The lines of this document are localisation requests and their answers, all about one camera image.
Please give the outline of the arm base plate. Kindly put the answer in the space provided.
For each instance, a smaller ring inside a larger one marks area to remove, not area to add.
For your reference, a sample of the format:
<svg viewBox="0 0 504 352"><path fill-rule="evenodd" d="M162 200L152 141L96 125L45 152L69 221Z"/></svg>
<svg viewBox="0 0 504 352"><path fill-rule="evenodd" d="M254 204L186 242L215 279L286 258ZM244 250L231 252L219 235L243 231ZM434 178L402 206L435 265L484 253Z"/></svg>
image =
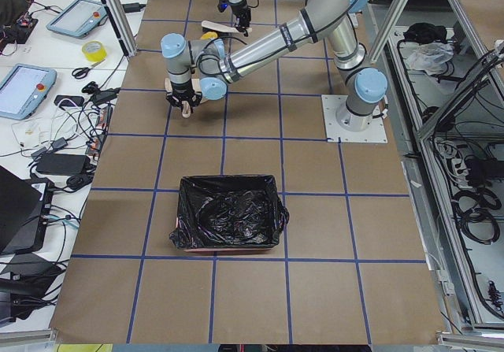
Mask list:
<svg viewBox="0 0 504 352"><path fill-rule="evenodd" d="M356 116L347 108L346 95L321 96L326 140L330 143L387 143L384 117L379 107L368 116Z"/></svg>

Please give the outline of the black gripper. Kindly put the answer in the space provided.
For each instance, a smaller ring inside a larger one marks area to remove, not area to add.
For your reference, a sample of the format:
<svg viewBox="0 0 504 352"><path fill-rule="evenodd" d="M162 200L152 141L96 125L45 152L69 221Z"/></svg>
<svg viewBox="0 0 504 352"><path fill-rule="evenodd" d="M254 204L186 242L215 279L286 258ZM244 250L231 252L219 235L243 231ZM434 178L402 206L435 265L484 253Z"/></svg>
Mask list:
<svg viewBox="0 0 504 352"><path fill-rule="evenodd" d="M173 87L166 91L166 100L172 107L183 109L183 102L190 106L191 114L202 102L202 92L195 91L192 87Z"/></svg>
<svg viewBox="0 0 504 352"><path fill-rule="evenodd" d="M247 0L241 0L237 3L231 3L229 0L219 0L217 8L220 13L230 8L236 18L235 27L250 29L251 8L248 6Z"/></svg>

